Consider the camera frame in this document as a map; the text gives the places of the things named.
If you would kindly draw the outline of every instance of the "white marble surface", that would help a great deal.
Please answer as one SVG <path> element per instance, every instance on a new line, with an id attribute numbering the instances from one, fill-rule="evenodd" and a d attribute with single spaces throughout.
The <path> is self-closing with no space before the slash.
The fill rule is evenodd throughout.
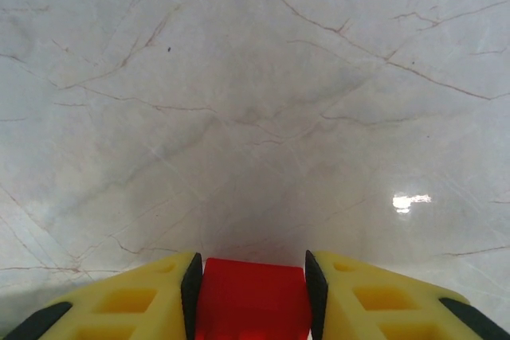
<path id="1" fill-rule="evenodd" d="M 321 248 L 510 330 L 509 45 L 510 0 L 0 0 L 0 329 L 175 251 Z"/>

